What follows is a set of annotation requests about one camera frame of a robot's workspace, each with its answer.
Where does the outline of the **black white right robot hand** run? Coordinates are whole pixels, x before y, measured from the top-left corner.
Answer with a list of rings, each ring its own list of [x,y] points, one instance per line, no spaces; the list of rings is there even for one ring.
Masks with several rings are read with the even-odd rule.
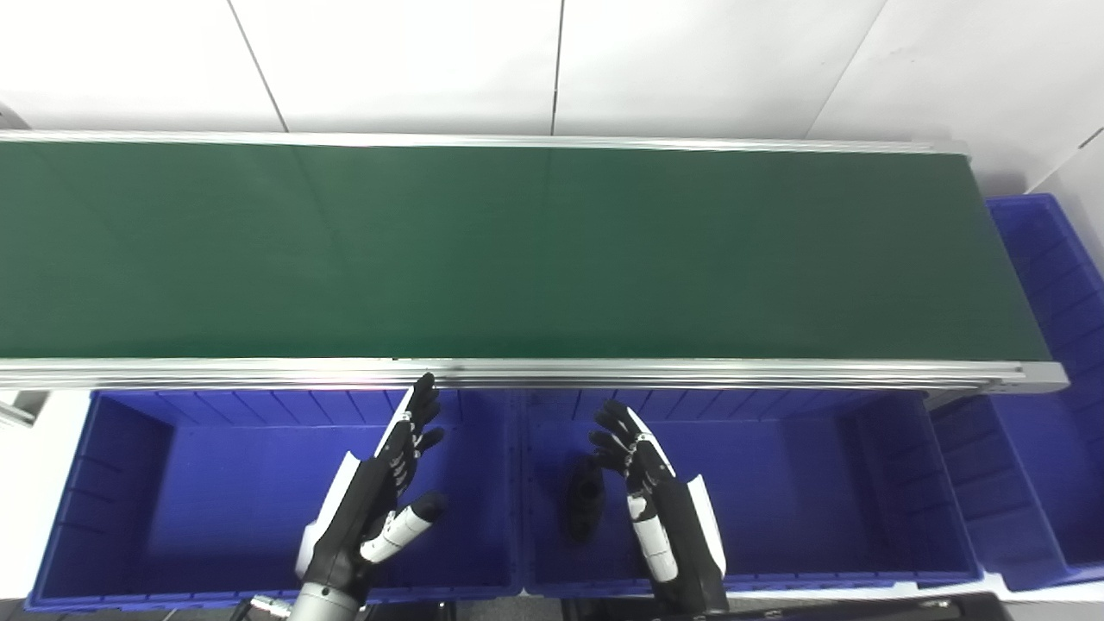
[[[624,478],[631,530],[660,609],[677,615],[726,612],[728,560],[705,478],[679,477],[630,406],[611,398],[594,421],[599,430],[590,432],[593,455]]]

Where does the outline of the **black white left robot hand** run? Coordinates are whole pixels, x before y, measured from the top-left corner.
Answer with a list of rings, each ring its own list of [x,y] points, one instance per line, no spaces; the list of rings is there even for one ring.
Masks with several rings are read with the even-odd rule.
[[[447,511],[438,491],[399,503],[422,456],[444,439],[444,429],[429,427],[440,410],[438,393],[434,373],[422,373],[399,401],[372,456],[343,456],[317,517],[304,527],[296,564],[301,589],[291,620],[354,620],[379,566]]]

